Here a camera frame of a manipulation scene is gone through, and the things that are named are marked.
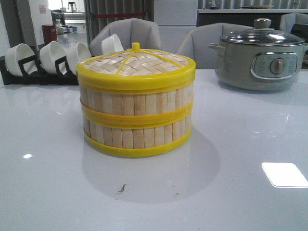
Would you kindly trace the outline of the red bin background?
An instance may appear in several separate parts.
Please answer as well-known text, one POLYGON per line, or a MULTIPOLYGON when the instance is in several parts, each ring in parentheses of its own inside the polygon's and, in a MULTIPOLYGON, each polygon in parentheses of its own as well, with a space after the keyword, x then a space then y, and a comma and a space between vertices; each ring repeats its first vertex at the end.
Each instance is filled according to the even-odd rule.
POLYGON ((52 41, 57 41, 56 26, 55 25, 42 25, 42 32, 45 45, 52 41))

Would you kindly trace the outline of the white cabinet background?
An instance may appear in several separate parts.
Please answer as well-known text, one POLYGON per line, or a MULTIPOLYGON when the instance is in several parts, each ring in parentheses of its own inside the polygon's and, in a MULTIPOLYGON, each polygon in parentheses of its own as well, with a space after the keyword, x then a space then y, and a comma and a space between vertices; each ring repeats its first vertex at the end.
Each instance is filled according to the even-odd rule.
POLYGON ((154 22, 158 24, 161 49, 175 53, 184 35, 196 27, 197 0, 155 0, 154 22))

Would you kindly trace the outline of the white bowl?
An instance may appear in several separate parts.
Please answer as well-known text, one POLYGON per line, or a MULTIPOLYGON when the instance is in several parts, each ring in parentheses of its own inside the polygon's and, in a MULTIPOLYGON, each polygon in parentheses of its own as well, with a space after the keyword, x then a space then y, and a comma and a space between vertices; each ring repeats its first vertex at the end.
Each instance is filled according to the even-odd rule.
POLYGON ((5 54, 5 63, 7 70, 13 75, 22 77, 18 61, 34 55, 33 50, 24 43, 20 43, 7 50, 5 54))
POLYGON ((60 43, 52 41, 40 50, 40 61, 43 69, 49 74, 57 74, 55 61, 66 56, 66 52, 60 43))
POLYGON ((117 34, 112 34, 101 42, 102 55, 123 51, 122 43, 117 34))
POLYGON ((76 75, 77 64, 90 58, 91 53, 85 43, 78 42, 67 50, 66 57, 70 71, 76 75))

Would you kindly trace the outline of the bamboo steamer basket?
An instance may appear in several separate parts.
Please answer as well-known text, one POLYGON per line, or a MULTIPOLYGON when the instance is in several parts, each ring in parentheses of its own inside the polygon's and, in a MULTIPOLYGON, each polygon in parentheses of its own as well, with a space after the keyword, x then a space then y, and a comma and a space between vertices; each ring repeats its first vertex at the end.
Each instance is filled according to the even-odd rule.
POLYGON ((115 94, 80 87, 86 119, 114 128, 153 128, 189 117, 193 107, 193 83, 179 89, 148 94, 115 94))
POLYGON ((112 128, 86 118, 83 126, 86 141, 98 151, 120 157, 149 157, 182 146, 191 135, 192 116, 153 128, 112 128))

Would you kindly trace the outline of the white bowl right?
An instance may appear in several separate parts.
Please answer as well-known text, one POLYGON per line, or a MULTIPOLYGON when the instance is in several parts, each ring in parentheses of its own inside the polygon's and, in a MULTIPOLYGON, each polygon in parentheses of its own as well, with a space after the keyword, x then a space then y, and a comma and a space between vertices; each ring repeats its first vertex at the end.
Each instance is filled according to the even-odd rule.
POLYGON ((122 43, 117 34, 112 34, 101 42, 102 55, 123 51, 122 43))

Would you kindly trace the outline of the grey chair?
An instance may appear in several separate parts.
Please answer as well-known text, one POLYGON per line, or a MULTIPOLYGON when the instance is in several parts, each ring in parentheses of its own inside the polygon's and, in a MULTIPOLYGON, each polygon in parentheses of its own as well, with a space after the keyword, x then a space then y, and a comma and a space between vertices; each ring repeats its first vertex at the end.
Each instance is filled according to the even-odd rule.
POLYGON ((280 19, 280 30, 291 32, 294 24, 308 24, 308 15, 305 13, 283 14, 280 19))
POLYGON ((176 54, 194 59, 197 69, 215 69, 217 53, 209 48, 209 44, 219 43, 220 37, 225 34, 248 28, 249 26, 229 23, 196 27, 185 34, 176 54))
POLYGON ((131 48, 132 43, 138 42, 143 49, 161 50, 161 36, 155 22, 130 18, 109 23, 89 44, 93 56, 102 55, 101 42, 116 34, 124 50, 131 48))

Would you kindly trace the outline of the grey chair far right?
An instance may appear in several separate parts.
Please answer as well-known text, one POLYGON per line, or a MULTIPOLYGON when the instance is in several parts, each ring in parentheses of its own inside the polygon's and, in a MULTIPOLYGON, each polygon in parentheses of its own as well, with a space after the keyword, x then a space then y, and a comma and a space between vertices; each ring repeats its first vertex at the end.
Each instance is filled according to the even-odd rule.
POLYGON ((308 15, 305 13, 283 14, 280 19, 280 30, 291 32, 294 24, 308 24, 308 15))

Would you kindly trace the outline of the black dish rack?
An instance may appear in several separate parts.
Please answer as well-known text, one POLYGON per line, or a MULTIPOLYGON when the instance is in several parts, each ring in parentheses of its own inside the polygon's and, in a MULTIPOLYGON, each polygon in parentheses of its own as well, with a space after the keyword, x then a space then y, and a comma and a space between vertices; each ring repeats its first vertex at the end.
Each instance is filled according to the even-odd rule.
POLYGON ((56 74, 48 74, 46 70, 42 68, 40 59, 36 55, 21 59, 19 62, 22 75, 14 76, 6 68, 5 56, 0 58, 0 71, 2 75, 3 84, 36 84, 36 85, 78 85, 77 76, 72 73, 69 68, 66 56, 63 56, 54 61, 56 74), (25 71, 25 65, 29 62, 35 62, 37 71, 28 74, 25 71))

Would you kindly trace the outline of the woven bamboo steamer lid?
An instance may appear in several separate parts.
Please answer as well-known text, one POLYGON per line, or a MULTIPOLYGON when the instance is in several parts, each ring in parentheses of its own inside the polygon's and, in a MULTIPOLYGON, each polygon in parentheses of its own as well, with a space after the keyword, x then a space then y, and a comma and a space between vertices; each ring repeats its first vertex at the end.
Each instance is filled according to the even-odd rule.
POLYGON ((193 83, 193 59, 167 51, 132 48, 93 56, 76 66, 80 86, 124 94, 147 94, 176 90, 193 83))

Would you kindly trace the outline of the green electric cooking pot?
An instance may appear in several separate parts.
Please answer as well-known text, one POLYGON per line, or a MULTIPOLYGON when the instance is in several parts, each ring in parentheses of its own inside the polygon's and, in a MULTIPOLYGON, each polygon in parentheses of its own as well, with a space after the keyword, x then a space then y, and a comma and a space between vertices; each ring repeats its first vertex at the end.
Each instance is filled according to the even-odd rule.
POLYGON ((216 76, 233 87, 259 90, 284 90, 299 79, 303 55, 300 46, 260 46, 220 42, 209 44, 217 52, 216 76))

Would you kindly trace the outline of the white bowl far left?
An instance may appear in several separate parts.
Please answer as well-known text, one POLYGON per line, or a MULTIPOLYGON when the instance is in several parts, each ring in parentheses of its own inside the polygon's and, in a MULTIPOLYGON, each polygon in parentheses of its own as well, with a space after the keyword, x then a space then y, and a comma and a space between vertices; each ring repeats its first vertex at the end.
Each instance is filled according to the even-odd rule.
POLYGON ((33 50, 24 43, 20 43, 7 50, 5 54, 5 63, 7 70, 13 75, 22 77, 18 61, 34 55, 33 50))

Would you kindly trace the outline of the grey chair left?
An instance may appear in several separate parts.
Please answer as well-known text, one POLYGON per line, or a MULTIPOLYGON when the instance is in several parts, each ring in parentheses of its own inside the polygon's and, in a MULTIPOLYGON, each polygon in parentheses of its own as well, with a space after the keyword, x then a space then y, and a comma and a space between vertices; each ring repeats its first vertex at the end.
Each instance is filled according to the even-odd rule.
POLYGON ((102 55, 101 42, 116 34, 124 50, 131 48, 132 43, 138 42, 143 49, 161 50, 161 36, 155 22, 130 18, 109 23, 89 44, 93 56, 102 55))

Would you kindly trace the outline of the glass pot lid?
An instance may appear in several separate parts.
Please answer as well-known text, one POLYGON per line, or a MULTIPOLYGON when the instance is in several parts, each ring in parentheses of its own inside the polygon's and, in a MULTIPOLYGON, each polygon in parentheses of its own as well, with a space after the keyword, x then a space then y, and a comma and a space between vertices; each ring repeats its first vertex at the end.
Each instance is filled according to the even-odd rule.
POLYGON ((270 28, 271 20, 258 18, 254 20, 254 27, 230 32, 221 37, 221 41, 260 46, 299 46, 305 40, 291 33, 270 28))

